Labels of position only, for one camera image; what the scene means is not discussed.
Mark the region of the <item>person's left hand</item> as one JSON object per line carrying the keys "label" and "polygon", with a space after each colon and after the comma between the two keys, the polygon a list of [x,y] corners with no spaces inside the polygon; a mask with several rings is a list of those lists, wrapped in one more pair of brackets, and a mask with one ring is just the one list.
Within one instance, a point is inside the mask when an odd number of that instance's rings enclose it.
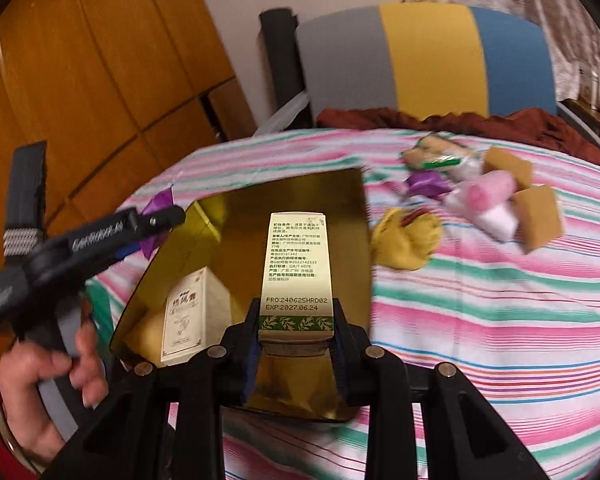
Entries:
{"label": "person's left hand", "polygon": [[31,460],[48,464],[66,443],[50,417],[56,408],[43,398],[49,392],[54,401],[61,399],[57,379],[67,379],[70,390],[79,395],[80,404],[89,410],[108,394],[104,364],[96,346],[92,306],[84,299],[81,326],[74,336],[74,358],[63,351],[45,349],[32,340],[16,341],[1,357],[0,396],[6,426]]}

